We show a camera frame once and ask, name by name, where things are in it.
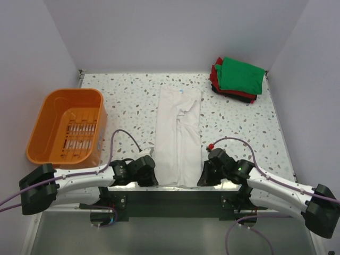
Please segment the white t shirt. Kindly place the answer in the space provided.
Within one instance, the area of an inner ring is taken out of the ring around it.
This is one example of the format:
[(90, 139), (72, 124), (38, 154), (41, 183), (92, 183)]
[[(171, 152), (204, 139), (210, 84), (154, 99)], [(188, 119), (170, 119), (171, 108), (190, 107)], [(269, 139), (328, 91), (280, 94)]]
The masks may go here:
[(201, 98), (199, 89), (160, 89), (153, 158), (161, 186), (197, 186), (202, 174)]

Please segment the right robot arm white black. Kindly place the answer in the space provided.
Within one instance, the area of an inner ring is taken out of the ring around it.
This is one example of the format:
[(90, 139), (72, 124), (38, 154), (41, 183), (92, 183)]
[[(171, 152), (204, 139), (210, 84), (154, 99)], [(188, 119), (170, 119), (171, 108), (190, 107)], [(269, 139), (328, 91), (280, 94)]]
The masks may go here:
[(315, 188), (270, 175), (250, 161), (234, 160), (223, 149), (213, 149), (204, 162), (198, 186), (215, 186), (226, 179), (239, 185), (228, 203), (237, 211), (250, 207), (275, 210), (304, 222), (308, 230), (326, 239), (333, 237), (339, 204), (331, 190)]

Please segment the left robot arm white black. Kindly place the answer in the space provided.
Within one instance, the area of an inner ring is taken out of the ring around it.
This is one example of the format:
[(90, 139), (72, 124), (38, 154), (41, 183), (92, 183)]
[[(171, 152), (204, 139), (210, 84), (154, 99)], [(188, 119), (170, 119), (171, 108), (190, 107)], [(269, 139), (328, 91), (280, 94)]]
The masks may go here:
[(66, 170), (51, 163), (37, 167), (19, 181), (23, 215), (34, 215), (51, 206), (82, 203), (105, 208), (111, 186), (126, 186), (136, 182), (140, 187), (157, 186), (155, 162), (145, 155), (136, 160), (114, 160), (93, 168)]

